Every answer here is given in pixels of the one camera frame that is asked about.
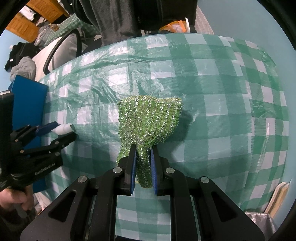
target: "black bag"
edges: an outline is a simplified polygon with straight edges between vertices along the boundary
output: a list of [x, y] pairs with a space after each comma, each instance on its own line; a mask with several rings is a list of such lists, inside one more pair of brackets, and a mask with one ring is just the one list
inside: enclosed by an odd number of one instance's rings
[[4, 69], [8, 71], [10, 68], [18, 65], [23, 57], [28, 56], [30, 58], [33, 58], [39, 52], [39, 47], [34, 46], [34, 44], [32, 43], [19, 42], [17, 45], [13, 46], [9, 54], [9, 60], [7, 61]]

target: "light blue wall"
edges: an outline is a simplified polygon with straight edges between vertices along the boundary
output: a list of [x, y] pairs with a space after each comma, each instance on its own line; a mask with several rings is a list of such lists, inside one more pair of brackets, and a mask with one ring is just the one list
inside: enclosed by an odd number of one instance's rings
[[9, 53], [11, 51], [9, 47], [11, 45], [17, 44], [18, 42], [25, 43], [27, 41], [9, 32], [8, 30], [4, 30], [4, 32], [0, 36], [0, 91], [7, 90], [8, 86], [11, 83], [9, 80], [10, 74], [5, 71], [4, 66], [7, 63]]
[[279, 226], [296, 198], [296, 52], [275, 19], [257, 0], [198, 0], [198, 5], [215, 34], [254, 42], [263, 47], [277, 65], [290, 121], [283, 181], [291, 181], [274, 218]]

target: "plastic tablecloth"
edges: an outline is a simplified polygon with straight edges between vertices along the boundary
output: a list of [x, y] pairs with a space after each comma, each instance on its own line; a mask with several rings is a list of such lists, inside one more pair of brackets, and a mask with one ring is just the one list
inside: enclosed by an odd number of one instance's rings
[[82, 27], [82, 30], [85, 33], [86, 37], [94, 37], [97, 34], [100, 34], [100, 32], [94, 26], [81, 21], [76, 16], [76, 14], [73, 14], [59, 25], [58, 31], [55, 32], [52, 29], [50, 30], [50, 33], [48, 34], [48, 38], [45, 42], [44, 47], [49, 45], [51, 42], [53, 42], [57, 38], [63, 36], [65, 33], [79, 27]]
[[[129, 39], [80, 56], [42, 80], [49, 86], [44, 124], [73, 123], [78, 139], [47, 177], [53, 199], [81, 175], [116, 166], [117, 102], [132, 95], [180, 97], [175, 132], [158, 145], [185, 175], [211, 178], [241, 209], [262, 211], [281, 181], [288, 109], [275, 64], [249, 41], [207, 34]], [[43, 137], [49, 144], [55, 134]], [[119, 196], [116, 234], [170, 240], [169, 197], [135, 187]]]

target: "blue gripper pad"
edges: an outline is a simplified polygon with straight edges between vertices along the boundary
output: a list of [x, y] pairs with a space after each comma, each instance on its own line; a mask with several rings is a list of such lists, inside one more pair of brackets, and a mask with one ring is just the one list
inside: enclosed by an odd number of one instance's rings
[[156, 195], [157, 194], [157, 174], [156, 174], [154, 154], [152, 149], [151, 149], [151, 175], [152, 175], [152, 186], [153, 186], [154, 193]]
[[133, 191], [135, 190], [136, 163], [137, 163], [137, 149], [135, 149], [135, 154], [133, 157], [133, 169], [131, 172], [131, 194], [133, 194]]

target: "silver glitter thread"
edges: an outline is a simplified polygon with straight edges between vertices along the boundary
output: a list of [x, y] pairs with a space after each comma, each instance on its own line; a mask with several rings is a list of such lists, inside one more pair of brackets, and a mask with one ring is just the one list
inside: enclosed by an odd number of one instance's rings
[[149, 150], [172, 134], [182, 106], [180, 98], [151, 96], [131, 96], [118, 103], [121, 147], [117, 160], [128, 156], [132, 144], [137, 145], [136, 181], [144, 188], [152, 187]]

